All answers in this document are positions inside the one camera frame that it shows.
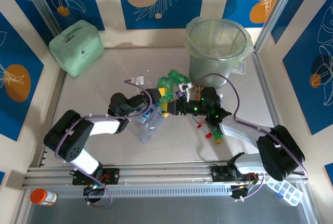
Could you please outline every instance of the clear plastic bottle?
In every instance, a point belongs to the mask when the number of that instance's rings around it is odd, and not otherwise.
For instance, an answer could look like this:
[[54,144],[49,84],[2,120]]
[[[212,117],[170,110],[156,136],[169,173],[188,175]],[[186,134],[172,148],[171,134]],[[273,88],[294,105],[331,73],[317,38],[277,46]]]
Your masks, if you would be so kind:
[[143,143],[146,143],[149,138],[155,133],[156,129],[163,122],[161,109],[158,104],[151,106],[149,111],[138,117],[134,118],[129,123],[130,131]]

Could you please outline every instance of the green storage box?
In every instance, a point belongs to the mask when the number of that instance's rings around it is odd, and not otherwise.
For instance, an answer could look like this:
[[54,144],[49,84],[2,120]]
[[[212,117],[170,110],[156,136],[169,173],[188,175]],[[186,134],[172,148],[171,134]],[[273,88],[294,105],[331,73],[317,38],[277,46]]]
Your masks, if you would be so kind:
[[104,53],[97,28],[85,20],[65,29],[48,46],[61,68],[73,77]]

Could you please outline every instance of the clear plastic bucket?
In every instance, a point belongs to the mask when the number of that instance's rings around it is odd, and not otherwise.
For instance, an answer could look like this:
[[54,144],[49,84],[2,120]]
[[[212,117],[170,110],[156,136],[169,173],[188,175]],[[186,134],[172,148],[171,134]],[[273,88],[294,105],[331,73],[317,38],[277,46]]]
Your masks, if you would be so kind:
[[[187,24],[186,33],[192,82],[208,73],[228,77],[233,66],[253,52],[250,34],[234,21],[197,17]],[[220,88],[225,82],[221,77],[209,76],[199,85]]]

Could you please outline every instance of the yellow plastic piece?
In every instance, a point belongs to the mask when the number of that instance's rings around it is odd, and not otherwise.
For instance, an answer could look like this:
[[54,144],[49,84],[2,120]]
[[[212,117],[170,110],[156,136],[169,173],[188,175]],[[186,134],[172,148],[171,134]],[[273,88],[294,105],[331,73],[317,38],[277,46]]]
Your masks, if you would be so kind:
[[221,144],[222,143],[222,139],[221,138],[215,138],[215,143]]
[[164,94],[165,93],[167,93],[167,91],[166,91],[167,89],[166,88],[158,88],[158,91],[160,92],[160,94],[161,94],[161,97],[163,97],[164,96]]

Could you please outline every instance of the gray floor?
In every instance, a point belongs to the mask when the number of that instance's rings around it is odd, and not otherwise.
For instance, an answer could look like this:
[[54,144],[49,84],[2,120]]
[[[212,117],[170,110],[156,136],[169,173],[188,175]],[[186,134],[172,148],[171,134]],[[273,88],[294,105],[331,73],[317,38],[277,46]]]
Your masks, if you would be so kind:
[[111,207],[96,209],[83,199],[58,199],[52,207],[34,205],[28,223],[304,224],[306,219],[301,204],[290,206],[264,186],[243,203],[229,196],[115,198]]

